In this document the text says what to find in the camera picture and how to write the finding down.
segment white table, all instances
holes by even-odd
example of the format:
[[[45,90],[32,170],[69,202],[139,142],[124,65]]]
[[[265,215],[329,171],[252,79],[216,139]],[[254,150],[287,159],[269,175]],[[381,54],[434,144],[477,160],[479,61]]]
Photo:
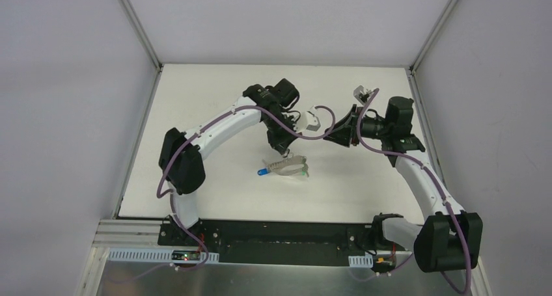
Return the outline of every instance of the white table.
[[[119,215],[162,218],[169,214],[169,197],[158,200],[155,196],[161,177],[159,153],[167,130],[184,131],[201,124],[235,102],[248,86],[275,85],[284,77],[301,94],[296,109],[327,105],[337,120],[356,103],[352,92],[358,85],[381,89],[371,106],[381,115],[390,97],[411,97],[403,68],[165,65]],[[330,116],[320,118],[319,132],[324,132]],[[417,115],[413,132],[423,140]],[[378,141],[369,143],[381,147]],[[361,146],[345,148],[323,140],[298,139],[290,149],[307,156],[310,178],[257,175],[262,159],[279,158],[267,142],[264,124],[224,143],[204,163],[206,180],[196,191],[199,217],[363,223],[383,212],[423,223],[412,192],[385,156]]]

